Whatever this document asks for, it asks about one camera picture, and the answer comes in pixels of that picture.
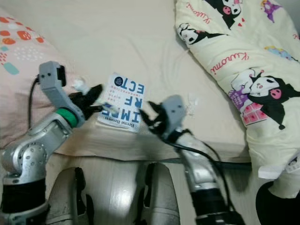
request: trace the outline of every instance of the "silver metal arm segment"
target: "silver metal arm segment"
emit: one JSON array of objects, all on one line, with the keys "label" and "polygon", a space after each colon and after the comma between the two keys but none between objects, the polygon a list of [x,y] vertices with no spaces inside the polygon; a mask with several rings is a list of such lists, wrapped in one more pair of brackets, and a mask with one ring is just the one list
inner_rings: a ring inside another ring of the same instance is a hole
[{"label": "silver metal arm segment", "polygon": [[[183,134],[176,143],[208,153],[203,142],[197,140],[190,133]],[[185,176],[190,192],[219,188],[214,168],[206,157],[187,150],[178,150],[177,152],[185,167]]]},{"label": "silver metal arm segment", "polygon": [[3,184],[25,184],[45,178],[49,157],[71,134],[71,127],[62,116],[49,114],[3,152],[2,165],[8,172]]}]

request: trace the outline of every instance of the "bed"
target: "bed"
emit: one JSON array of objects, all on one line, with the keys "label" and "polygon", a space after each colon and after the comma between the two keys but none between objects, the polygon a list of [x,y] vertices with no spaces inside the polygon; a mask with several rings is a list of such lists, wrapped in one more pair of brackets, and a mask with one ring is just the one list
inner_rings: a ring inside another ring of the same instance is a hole
[{"label": "bed", "polygon": [[[194,108],[185,128],[223,161],[250,162],[238,111],[176,34],[174,0],[1,0],[0,7],[55,46],[90,86],[106,83],[117,72],[144,83],[145,100],[180,94]],[[151,112],[147,104],[143,109]],[[100,127],[96,120],[94,115],[76,129],[56,152],[118,160],[178,157],[145,125],[134,134]]]}]

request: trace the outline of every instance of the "green ring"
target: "green ring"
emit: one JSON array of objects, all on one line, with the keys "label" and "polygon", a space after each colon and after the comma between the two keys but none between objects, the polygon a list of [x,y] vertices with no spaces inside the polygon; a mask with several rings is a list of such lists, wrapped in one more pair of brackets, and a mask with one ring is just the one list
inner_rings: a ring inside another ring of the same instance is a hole
[{"label": "green ring", "polygon": [[78,120],[76,116],[73,113],[71,113],[69,110],[61,108],[58,109],[56,113],[61,115],[66,121],[68,121],[72,128],[75,128],[77,126]]}]

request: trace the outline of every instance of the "gray gripper housing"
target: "gray gripper housing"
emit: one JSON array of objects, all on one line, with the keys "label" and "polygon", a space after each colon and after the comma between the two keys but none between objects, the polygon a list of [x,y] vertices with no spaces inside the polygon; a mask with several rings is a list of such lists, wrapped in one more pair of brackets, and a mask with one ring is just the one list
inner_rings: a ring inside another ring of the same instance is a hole
[{"label": "gray gripper housing", "polygon": [[186,111],[180,95],[170,96],[162,103],[162,107],[167,115],[166,130],[162,136],[167,139],[176,128],[182,127],[182,120]]},{"label": "gray gripper housing", "polygon": [[65,69],[59,63],[49,61],[39,66],[39,83],[51,103],[57,108],[66,108],[77,117],[80,127],[85,122],[81,109],[76,106],[62,89],[66,85]]}]

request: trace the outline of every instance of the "white tag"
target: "white tag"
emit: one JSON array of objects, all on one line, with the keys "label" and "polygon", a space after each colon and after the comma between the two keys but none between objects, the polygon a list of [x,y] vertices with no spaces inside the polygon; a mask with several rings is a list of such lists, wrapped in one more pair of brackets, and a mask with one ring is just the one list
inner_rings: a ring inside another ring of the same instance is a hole
[{"label": "white tag", "polygon": [[300,169],[300,153],[285,168],[288,173],[292,173],[298,169]]},{"label": "white tag", "polygon": [[77,91],[80,91],[83,95],[86,95],[90,91],[90,88],[86,85],[85,80],[83,78],[74,80],[72,88],[74,88]]},{"label": "white tag", "polygon": [[258,177],[263,179],[277,179],[284,169],[284,165],[263,165],[258,169]]},{"label": "white tag", "polygon": [[198,106],[199,98],[196,94],[189,93],[187,99],[189,103],[189,105],[187,106],[187,114],[193,116],[195,114],[196,107]]}]

